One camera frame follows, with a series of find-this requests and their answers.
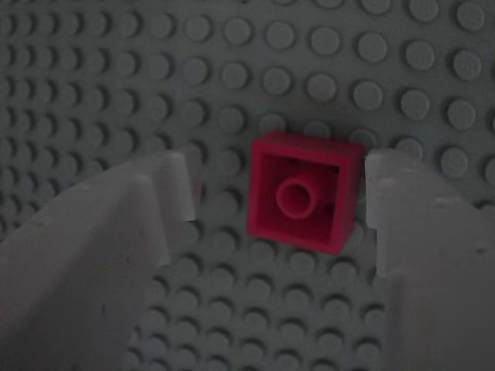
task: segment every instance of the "lego brick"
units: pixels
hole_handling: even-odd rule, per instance
[[[255,140],[247,232],[338,254],[353,229],[363,152],[283,132]]]

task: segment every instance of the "gray lego baseplate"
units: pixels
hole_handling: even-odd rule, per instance
[[[126,370],[374,371],[385,316],[361,189],[331,257],[245,233],[274,128],[399,148],[495,215],[491,0],[0,1],[0,229],[146,152],[203,156],[200,218]]]

